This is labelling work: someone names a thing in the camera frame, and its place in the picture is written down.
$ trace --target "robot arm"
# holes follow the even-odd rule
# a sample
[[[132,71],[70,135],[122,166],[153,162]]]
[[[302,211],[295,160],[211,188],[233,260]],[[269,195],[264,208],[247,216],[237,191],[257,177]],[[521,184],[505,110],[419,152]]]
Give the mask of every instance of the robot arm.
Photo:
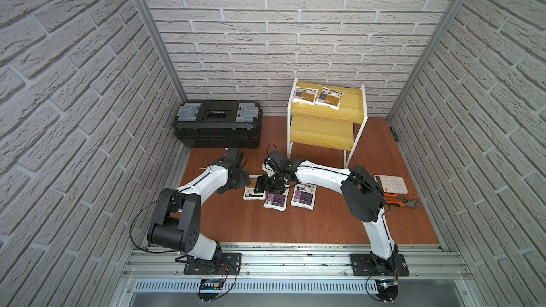
[[[220,264],[221,248],[218,242],[199,232],[201,205],[215,192],[222,194],[232,188],[249,185],[249,174],[241,169],[242,152],[228,149],[226,155],[200,176],[177,189],[164,189],[169,200],[156,204],[147,239],[150,243],[180,250],[189,256]],[[361,166],[340,169],[318,165],[308,160],[292,162],[273,151],[262,167],[267,175],[258,178],[257,190],[284,190],[284,184],[314,184],[343,194],[352,215],[363,222],[370,238],[372,266],[378,273],[391,273],[398,247],[390,236],[384,218],[383,190]],[[170,212],[181,211],[181,218],[170,217]]]

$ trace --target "packet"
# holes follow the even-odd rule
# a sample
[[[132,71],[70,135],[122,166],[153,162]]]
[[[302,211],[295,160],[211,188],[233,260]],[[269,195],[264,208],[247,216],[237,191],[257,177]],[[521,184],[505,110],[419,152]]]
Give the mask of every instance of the packet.
[[[317,93],[317,89],[301,88],[297,86],[292,102],[301,102],[308,105],[315,105],[315,98],[317,97]]]
[[[270,208],[275,209],[279,211],[286,210],[286,198],[288,198],[288,192],[290,191],[290,188],[287,188],[284,190],[283,193],[275,192],[275,191],[267,191],[267,199],[264,203],[264,208]]]
[[[265,199],[265,192],[254,192],[254,188],[256,187],[256,180],[258,179],[257,175],[250,175],[250,185],[245,187],[245,192],[242,195],[242,198],[245,201],[248,200],[264,200]]]
[[[316,185],[297,184],[294,187],[294,194],[292,194],[290,205],[313,210],[315,207],[316,191]]]
[[[327,87],[322,87],[322,92],[318,96],[315,103],[321,106],[328,106],[332,109],[338,110],[340,108],[340,100],[343,96],[342,92],[335,92]]]

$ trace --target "brown floor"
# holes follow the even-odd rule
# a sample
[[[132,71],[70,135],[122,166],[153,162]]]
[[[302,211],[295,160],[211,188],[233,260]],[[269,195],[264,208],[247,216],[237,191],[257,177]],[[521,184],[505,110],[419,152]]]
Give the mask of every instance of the brown floor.
[[[355,135],[359,125],[355,125]],[[249,174],[263,174],[261,169],[268,144],[286,154],[286,117],[264,117],[260,148],[243,149]],[[189,159],[182,184],[192,180],[224,149],[195,148]],[[343,152],[323,147],[294,144],[291,159],[305,158],[312,162],[343,167]],[[408,186],[408,199],[417,198],[406,165],[383,118],[370,118],[349,167],[361,165],[370,174],[399,175]],[[288,194],[284,212],[263,207],[264,201],[244,201],[242,189],[214,194],[201,210],[201,232],[220,242],[300,242],[368,244],[362,223],[345,204],[343,196],[327,188],[318,188],[313,211],[290,205],[293,190]],[[397,244],[438,244],[438,239],[420,206],[391,207],[386,214],[392,238]]]

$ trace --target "toolbox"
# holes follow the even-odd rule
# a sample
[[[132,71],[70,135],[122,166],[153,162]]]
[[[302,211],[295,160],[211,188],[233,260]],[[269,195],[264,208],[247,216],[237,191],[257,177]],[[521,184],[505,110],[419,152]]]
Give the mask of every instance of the toolbox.
[[[262,118],[260,104],[254,101],[190,101],[176,114],[175,136],[186,147],[258,148]]]

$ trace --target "shelf board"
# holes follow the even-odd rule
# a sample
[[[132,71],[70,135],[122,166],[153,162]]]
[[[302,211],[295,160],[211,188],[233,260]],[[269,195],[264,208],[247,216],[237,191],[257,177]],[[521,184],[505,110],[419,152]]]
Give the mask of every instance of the shelf board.
[[[340,99],[339,110],[332,109],[327,106],[308,105],[301,102],[293,102],[290,107],[290,112],[294,115],[308,115],[312,117],[325,117],[336,120],[351,121],[360,124],[364,120],[364,103],[362,100],[362,90],[343,88],[340,86],[322,85],[306,82],[298,82],[297,86],[302,88],[312,88],[318,90],[318,95],[323,86],[330,88],[336,92],[343,92]]]
[[[351,121],[294,115],[290,126],[290,141],[313,146],[351,150],[354,143],[353,123]]]

